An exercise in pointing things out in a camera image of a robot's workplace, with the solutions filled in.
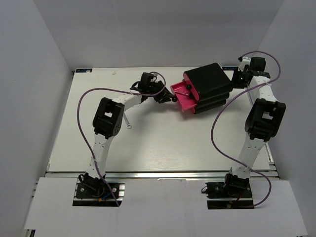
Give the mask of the black drawer cabinet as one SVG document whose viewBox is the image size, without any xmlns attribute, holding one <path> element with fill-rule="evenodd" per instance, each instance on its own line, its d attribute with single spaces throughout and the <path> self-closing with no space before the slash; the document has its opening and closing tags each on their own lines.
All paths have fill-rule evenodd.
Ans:
<svg viewBox="0 0 316 237">
<path fill-rule="evenodd" d="M 185 71 L 199 94 L 195 113 L 225 105 L 233 90 L 232 82 L 218 63 Z"/>
</svg>

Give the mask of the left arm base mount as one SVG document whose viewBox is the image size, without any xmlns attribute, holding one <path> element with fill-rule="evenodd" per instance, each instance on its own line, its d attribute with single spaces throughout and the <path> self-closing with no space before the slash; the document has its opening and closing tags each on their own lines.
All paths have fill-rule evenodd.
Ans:
<svg viewBox="0 0 316 237">
<path fill-rule="evenodd" d="M 118 202 L 113 198 L 109 187 L 103 185 L 99 191 L 93 191 L 77 181 L 72 206 L 76 207 L 119 207 L 124 197 L 125 183 L 109 183 Z"/>
</svg>

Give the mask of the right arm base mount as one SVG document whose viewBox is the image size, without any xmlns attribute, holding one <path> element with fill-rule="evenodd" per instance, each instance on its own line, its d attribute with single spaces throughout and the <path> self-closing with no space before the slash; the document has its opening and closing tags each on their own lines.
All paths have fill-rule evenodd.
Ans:
<svg viewBox="0 0 316 237">
<path fill-rule="evenodd" d="M 251 187 L 248 184 L 244 191 L 224 189 L 223 182 L 207 182 L 201 189 L 206 195 L 208 210 L 254 209 Z"/>
</svg>

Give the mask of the pink drawer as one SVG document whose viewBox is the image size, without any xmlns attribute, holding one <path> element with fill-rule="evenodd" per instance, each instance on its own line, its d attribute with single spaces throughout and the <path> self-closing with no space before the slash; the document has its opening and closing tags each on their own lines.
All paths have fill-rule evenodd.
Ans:
<svg viewBox="0 0 316 237">
<path fill-rule="evenodd" d="M 175 90 L 188 92 L 188 90 L 186 89 L 186 83 L 184 81 L 171 85 L 170 89 L 173 94 Z M 183 112 L 190 110 L 192 113 L 195 113 L 195 107 L 197 106 L 197 101 L 195 99 L 190 99 L 185 96 L 178 96 L 176 98 Z"/>
<path fill-rule="evenodd" d="M 190 92 L 190 94 L 193 96 L 193 98 L 198 101 L 199 100 L 199 94 L 197 90 L 195 89 L 193 83 L 190 81 L 190 78 L 187 76 L 186 73 L 183 73 L 183 80 L 186 83 L 186 89 Z"/>
</svg>

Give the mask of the large green-handled screwdriver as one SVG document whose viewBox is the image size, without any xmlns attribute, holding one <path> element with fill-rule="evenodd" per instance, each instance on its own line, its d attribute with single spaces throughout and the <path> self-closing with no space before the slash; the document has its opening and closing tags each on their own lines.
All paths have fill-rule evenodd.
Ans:
<svg viewBox="0 0 316 237">
<path fill-rule="evenodd" d="M 185 96 L 185 97 L 188 97 L 190 99 L 194 99 L 195 98 L 194 95 L 190 91 L 183 92 L 183 91 L 175 90 L 174 94 L 175 94 L 176 97 L 178 97 L 178 96 Z"/>
</svg>

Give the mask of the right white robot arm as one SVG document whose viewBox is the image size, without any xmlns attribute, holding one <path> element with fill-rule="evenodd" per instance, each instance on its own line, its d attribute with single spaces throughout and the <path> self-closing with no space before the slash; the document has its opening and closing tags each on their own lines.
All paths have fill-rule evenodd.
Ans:
<svg viewBox="0 0 316 237">
<path fill-rule="evenodd" d="M 234 197 L 242 194 L 249 184 L 250 169 L 265 144 L 276 136 L 286 105 L 279 102 L 271 87 L 270 74 L 265 72 L 266 61 L 262 57 L 240 57 L 240 65 L 234 70 L 234 88 L 246 88 L 252 108 L 245 121 L 245 142 L 235 163 L 225 176 L 223 192 Z"/>
</svg>

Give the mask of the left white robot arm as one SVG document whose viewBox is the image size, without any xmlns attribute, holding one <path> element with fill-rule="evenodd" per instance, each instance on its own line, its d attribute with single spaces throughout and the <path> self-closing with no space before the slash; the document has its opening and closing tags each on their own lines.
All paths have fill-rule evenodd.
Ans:
<svg viewBox="0 0 316 237">
<path fill-rule="evenodd" d="M 110 145 L 121 130 L 125 112 L 150 97 L 159 104 L 177 101 L 176 97 L 166 88 L 165 78 L 158 72 L 144 72 L 140 80 L 135 82 L 129 91 L 109 89 L 109 91 L 121 93 L 121 95 L 113 99 L 104 97 L 100 100 L 92 121 L 94 144 L 91 146 L 83 133 L 79 113 L 84 96 L 96 90 L 104 90 L 104 88 L 86 91 L 80 97 L 77 107 L 79 131 L 91 152 L 89 166 L 85 173 L 79 176 L 79 180 L 93 197 L 101 196 L 108 185 L 105 180 L 106 160 Z"/>
</svg>

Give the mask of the pink top drawer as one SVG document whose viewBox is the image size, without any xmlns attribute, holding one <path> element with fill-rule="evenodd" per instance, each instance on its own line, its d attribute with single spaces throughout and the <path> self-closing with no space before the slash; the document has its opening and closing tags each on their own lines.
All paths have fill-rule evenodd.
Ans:
<svg viewBox="0 0 316 237">
<path fill-rule="evenodd" d="M 190 81 L 190 78 L 187 76 L 186 73 L 183 73 L 183 80 L 186 83 L 186 89 L 190 92 L 190 94 L 193 96 L 193 98 L 198 101 L 199 100 L 199 94 L 197 90 L 195 89 L 193 83 Z"/>
</svg>

